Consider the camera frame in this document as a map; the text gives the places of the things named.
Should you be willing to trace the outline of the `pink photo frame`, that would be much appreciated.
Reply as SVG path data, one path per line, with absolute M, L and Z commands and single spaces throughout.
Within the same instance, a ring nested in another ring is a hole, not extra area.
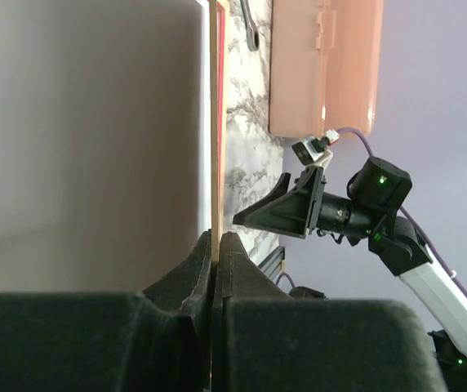
M 211 97 L 211 260 L 219 261 L 223 233 L 229 45 L 228 1 L 209 2 Z

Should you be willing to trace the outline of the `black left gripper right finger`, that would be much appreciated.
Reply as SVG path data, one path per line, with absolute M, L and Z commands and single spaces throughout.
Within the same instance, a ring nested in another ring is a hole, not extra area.
M 296 300 L 220 241 L 214 391 L 444 391 L 415 313 L 396 301 Z

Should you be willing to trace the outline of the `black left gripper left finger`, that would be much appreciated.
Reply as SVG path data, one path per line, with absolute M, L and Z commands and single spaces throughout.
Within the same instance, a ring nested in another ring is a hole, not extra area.
M 0 391 L 201 391 L 211 235 L 141 292 L 0 293 Z

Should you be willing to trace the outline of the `printed photo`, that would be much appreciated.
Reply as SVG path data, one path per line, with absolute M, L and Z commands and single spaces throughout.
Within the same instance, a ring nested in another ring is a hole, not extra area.
M 0 1 L 0 292 L 139 291 L 208 226 L 204 1 Z

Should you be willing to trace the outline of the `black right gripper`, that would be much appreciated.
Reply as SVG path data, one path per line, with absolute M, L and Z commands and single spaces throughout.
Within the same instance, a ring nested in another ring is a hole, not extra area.
M 377 230 L 393 229 L 397 211 L 412 188 L 411 176 L 383 158 L 370 157 L 347 183 L 346 197 L 324 191 L 322 167 L 305 168 L 291 182 L 284 172 L 262 199 L 233 216 L 233 223 L 250 229 L 304 238 L 338 234 L 351 244 Z

